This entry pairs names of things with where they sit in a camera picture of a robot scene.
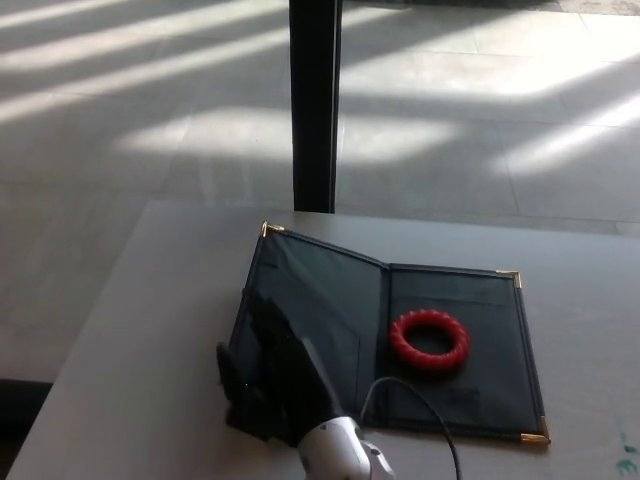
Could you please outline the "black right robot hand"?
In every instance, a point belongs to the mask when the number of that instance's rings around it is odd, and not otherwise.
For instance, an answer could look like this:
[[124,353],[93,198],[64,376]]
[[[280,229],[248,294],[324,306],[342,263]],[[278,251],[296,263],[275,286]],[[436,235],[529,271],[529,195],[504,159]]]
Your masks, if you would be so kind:
[[228,346],[216,346],[229,402],[226,424],[262,441],[278,439],[296,447],[314,428],[346,412],[311,342],[296,336],[272,299],[255,291],[248,291],[246,299],[260,344],[263,384],[249,383]]

